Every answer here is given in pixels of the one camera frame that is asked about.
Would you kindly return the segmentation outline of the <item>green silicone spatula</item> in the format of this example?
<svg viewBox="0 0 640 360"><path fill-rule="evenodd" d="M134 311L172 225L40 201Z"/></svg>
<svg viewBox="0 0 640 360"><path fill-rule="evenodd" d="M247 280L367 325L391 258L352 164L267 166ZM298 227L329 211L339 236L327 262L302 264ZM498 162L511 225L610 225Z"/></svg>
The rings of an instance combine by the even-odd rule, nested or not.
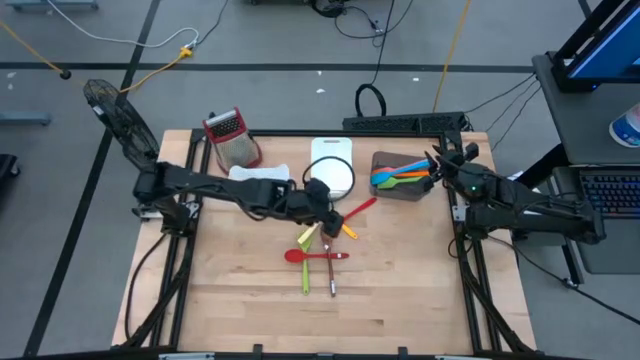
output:
<svg viewBox="0 0 640 360"><path fill-rule="evenodd" d="M416 177L400 177L400 178L396 178L396 177L391 177L379 184L376 185L377 189L380 190L387 190L387 189L392 189L397 185L400 184L408 184L408 183L416 183L418 181L420 181L422 179L422 176L416 176Z"/></svg>

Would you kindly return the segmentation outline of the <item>grey metal table foot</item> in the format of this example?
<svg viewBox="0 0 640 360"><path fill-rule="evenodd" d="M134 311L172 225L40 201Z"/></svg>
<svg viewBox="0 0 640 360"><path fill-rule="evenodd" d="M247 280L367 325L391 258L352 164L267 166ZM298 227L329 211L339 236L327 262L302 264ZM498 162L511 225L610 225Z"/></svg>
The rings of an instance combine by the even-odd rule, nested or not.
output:
<svg viewBox="0 0 640 360"><path fill-rule="evenodd" d="M0 125L48 126L52 117L46 112L8 111L0 112Z"/></svg>
<svg viewBox="0 0 640 360"><path fill-rule="evenodd" d="M84 6L93 10L100 8L97 0L4 0L5 5L15 11L23 11L26 8L51 8L62 9L63 7Z"/></svg>

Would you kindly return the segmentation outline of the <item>backlit keyboard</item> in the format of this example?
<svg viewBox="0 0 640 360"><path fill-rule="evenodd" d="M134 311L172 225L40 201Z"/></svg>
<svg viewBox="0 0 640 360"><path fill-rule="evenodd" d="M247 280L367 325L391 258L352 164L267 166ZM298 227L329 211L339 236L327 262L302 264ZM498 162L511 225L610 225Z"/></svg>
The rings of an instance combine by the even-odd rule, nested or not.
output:
<svg viewBox="0 0 640 360"><path fill-rule="evenodd" d="M640 170L580 170L579 183L603 217L640 219Z"/></svg>

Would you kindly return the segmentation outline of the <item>cream-handled utensil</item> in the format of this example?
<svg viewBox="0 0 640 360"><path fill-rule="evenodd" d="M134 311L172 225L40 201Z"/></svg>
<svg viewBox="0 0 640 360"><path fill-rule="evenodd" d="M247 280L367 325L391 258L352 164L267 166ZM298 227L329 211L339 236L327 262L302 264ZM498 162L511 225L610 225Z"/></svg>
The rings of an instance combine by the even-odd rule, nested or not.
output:
<svg viewBox="0 0 640 360"><path fill-rule="evenodd" d="M315 223L312 226L308 227L306 230L304 230L302 233L299 234L297 238L297 243L299 245L306 244L312 238L312 236L314 235L314 233L318 228L319 228L319 223Z"/></svg>

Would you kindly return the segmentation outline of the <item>grey desk cart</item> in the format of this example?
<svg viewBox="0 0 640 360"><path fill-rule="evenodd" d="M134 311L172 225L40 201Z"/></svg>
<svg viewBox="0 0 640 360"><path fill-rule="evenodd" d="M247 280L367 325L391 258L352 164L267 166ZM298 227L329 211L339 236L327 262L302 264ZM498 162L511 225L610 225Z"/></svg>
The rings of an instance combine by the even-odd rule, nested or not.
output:
<svg viewBox="0 0 640 360"><path fill-rule="evenodd" d="M610 122L640 102L640 84L604 84L592 92L563 93L547 55L533 57L532 63L560 143L523 173L523 184L534 188L551 179L556 191L584 197L580 170L640 170L640 148L624 147L609 134ZM606 239L577 245L585 270L640 275L640 219L603 218Z"/></svg>

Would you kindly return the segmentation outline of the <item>wide white plastic bin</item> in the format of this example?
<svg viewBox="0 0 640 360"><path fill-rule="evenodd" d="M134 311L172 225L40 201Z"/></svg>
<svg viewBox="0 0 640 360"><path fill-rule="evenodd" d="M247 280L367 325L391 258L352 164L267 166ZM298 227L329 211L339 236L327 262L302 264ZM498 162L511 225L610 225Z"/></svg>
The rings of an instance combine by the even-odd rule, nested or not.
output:
<svg viewBox="0 0 640 360"><path fill-rule="evenodd" d="M248 179L270 179L288 181L290 179L289 167L281 164L276 167L245 168L234 165L228 173L230 180L244 181Z"/></svg>

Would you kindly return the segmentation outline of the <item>blue silicone spatula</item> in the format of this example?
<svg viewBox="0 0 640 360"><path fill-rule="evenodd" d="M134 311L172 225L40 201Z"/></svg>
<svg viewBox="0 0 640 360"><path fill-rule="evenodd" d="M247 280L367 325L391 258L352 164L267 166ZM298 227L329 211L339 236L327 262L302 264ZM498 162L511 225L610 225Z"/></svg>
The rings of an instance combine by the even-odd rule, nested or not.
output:
<svg viewBox="0 0 640 360"><path fill-rule="evenodd" d="M404 165L398 168L389 168L387 170L378 169L374 173L371 174L371 184L378 185L383 183L384 181L390 179L394 175L398 175L405 172L410 172L414 170L423 170L427 169L430 165L429 160L420 160L408 165Z"/></svg>

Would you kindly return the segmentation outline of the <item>grey translucent plastic bin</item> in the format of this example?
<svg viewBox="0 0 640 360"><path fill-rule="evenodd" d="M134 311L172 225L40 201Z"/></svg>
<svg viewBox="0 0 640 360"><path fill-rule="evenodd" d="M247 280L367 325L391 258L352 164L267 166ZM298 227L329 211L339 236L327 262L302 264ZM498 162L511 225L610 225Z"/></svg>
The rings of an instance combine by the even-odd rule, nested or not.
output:
<svg viewBox="0 0 640 360"><path fill-rule="evenodd" d="M401 167L419 160L425 160L425 157L377 151L372 156L370 174L373 174L375 170L385 167ZM369 191L372 196L412 202L421 200L429 193L429 191L424 188L423 180L398 184L390 189L378 189L375 185L369 185Z"/></svg>

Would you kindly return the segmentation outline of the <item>orange silicone spoon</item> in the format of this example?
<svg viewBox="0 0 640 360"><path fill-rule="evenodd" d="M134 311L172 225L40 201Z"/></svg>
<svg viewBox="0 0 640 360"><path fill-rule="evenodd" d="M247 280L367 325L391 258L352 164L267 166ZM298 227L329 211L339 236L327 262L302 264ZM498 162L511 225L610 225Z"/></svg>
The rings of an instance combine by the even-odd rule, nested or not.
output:
<svg viewBox="0 0 640 360"><path fill-rule="evenodd" d="M382 167L382 168L372 170L371 174L391 172L392 170L396 170L396 169L392 167ZM392 175L392 177L408 178L408 177L420 177L420 176L428 176L428 175L430 175L428 170L420 169L416 171L407 171L407 172L398 173L398 174Z"/></svg>

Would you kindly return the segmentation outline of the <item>blue white container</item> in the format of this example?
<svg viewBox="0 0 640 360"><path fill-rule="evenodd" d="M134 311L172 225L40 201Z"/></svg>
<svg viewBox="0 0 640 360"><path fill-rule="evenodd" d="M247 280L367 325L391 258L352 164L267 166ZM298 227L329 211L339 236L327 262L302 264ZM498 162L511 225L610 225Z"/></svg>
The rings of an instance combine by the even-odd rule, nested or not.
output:
<svg viewBox="0 0 640 360"><path fill-rule="evenodd" d="M622 146L640 148L640 102L609 124L609 134Z"/></svg>

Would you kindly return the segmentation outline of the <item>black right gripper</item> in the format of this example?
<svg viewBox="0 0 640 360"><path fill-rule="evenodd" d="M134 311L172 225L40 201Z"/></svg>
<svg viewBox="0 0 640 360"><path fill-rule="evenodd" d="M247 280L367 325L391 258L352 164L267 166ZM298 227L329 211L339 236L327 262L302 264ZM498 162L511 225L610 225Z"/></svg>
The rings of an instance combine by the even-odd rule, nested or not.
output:
<svg viewBox="0 0 640 360"><path fill-rule="evenodd" d="M429 193L441 180L466 200L487 200L490 197L495 173L486 166L473 163L479 155L477 143L471 142L463 151L438 146L434 150L437 153L435 157L425 151L428 171L436 175L423 178L424 193Z"/></svg>

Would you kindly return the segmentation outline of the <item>red silicone spoon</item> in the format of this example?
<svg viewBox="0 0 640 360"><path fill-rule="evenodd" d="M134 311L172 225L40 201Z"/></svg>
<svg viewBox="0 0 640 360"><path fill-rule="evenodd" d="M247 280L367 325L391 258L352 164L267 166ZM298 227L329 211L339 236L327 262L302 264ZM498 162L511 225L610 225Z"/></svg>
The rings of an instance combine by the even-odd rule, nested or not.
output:
<svg viewBox="0 0 640 360"><path fill-rule="evenodd" d="M368 199L367 201L365 201L364 203L360 204L358 207L356 207L354 210L352 210L351 212L349 212L348 214L346 214L344 216L344 221L348 221L349 219L351 219L352 217L354 217L355 215L357 215L358 213L366 210L368 207L372 206L373 204L375 204L377 201L376 197L372 197L370 199Z"/></svg>
<svg viewBox="0 0 640 360"><path fill-rule="evenodd" d="M347 259L348 253L308 253L301 249L289 249L284 253L284 258L290 263L301 263L309 259Z"/></svg>

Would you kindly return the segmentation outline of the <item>black power strip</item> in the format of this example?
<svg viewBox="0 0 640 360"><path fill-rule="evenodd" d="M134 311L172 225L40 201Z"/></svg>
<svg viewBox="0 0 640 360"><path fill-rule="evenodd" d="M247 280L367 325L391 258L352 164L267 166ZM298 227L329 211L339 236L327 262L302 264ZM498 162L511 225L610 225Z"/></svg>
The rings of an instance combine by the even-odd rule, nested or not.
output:
<svg viewBox="0 0 640 360"><path fill-rule="evenodd" d="M344 118L344 130L389 133L436 133L470 128L462 112L405 114L393 116Z"/></svg>

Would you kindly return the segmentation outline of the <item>computer monitor on black stand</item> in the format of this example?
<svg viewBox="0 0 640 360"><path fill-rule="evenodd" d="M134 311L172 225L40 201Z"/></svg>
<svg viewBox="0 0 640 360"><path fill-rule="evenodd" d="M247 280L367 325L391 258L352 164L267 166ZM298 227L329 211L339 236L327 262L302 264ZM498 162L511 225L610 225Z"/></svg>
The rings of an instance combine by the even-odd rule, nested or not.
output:
<svg viewBox="0 0 640 360"><path fill-rule="evenodd" d="M640 83L640 0L601 0L550 60L564 93Z"/></svg>

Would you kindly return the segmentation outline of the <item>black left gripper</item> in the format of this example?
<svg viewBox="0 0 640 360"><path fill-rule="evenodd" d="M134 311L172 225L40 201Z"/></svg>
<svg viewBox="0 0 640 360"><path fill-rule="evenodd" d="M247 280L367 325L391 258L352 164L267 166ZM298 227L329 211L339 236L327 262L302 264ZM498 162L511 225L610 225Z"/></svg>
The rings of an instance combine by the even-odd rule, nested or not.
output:
<svg viewBox="0 0 640 360"><path fill-rule="evenodd" d="M335 238L344 217L331 212L329 192L324 182L311 178L303 190L294 190L287 196L287 217L297 223L324 222L321 224L322 238Z"/></svg>

